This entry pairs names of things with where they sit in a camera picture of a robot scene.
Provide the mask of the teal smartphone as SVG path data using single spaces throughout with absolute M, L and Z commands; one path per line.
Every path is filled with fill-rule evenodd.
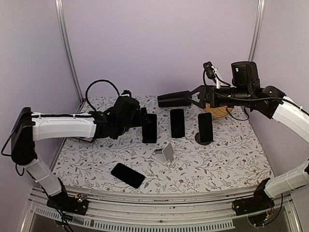
M 144 144 L 155 144 L 157 141 L 157 115 L 148 114 L 149 123 L 142 126 L 142 142 Z

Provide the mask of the blue smartphone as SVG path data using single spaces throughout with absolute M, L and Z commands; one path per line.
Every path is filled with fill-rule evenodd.
M 201 142 L 213 141 L 213 127 L 211 113 L 202 113 L 198 115 L 199 139 Z

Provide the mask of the black smartphone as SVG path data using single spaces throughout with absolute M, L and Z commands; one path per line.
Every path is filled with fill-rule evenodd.
M 170 111 L 170 127 L 172 138 L 183 138 L 185 136 L 183 109 L 173 109 Z
M 111 175 L 135 189 L 138 189 L 145 180 L 145 176 L 143 174 L 125 166 L 122 163 L 116 164 L 111 171 Z

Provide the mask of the round wooden base phone stand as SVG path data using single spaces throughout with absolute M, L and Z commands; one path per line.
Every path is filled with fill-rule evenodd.
M 209 145 L 209 144 L 211 144 L 211 143 L 213 142 L 213 141 L 205 142 L 205 143 L 201 142 L 200 139 L 199 139 L 199 133 L 197 133 L 197 134 L 195 135 L 195 141 L 196 141 L 199 145 Z

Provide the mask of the black smartphone front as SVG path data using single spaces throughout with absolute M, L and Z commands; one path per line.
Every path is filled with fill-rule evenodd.
M 145 176 L 143 174 L 125 166 L 122 163 L 116 164 L 111 171 L 111 175 L 135 189 L 138 189 L 145 180 Z

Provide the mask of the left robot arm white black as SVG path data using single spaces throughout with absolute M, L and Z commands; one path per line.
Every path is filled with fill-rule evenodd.
M 129 90 L 118 93 L 114 105 L 104 112 L 92 107 L 81 114 L 35 113 L 29 107 L 21 110 L 1 154 L 7 145 L 11 146 L 8 157 L 16 166 L 23 167 L 45 190 L 48 197 L 62 210 L 72 205 L 70 196 L 62 182 L 39 158 L 35 142 L 53 138 L 84 138 L 116 140 L 130 128 L 142 127 L 149 123 L 147 110 L 131 96 Z

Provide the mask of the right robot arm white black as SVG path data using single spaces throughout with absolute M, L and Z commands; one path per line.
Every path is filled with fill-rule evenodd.
M 269 119 L 279 122 L 306 142 L 309 140 L 309 114 L 301 106 L 274 86 L 261 87 L 257 65 L 253 61 L 240 61 L 231 64 L 232 85 L 221 87 L 204 84 L 186 93 L 185 100 L 200 108 L 228 106 L 248 107 Z M 250 207 L 261 210 L 268 199 L 284 192 L 295 190 L 309 183 L 309 163 L 303 162 L 292 170 L 277 177 L 264 180 L 254 191 Z

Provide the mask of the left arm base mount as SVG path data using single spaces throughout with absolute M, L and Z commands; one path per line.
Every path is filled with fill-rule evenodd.
M 61 192 L 55 196 L 48 195 L 46 205 L 59 211 L 85 216 L 89 201 L 87 195 L 84 194 L 79 193 L 75 196 L 69 196 L 67 192 Z

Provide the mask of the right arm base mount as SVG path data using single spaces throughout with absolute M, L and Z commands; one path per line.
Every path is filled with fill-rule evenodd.
M 255 192 L 251 197 L 236 198 L 232 202 L 232 209 L 237 216 L 270 209 L 274 206 L 272 198 L 269 198 L 264 192 Z

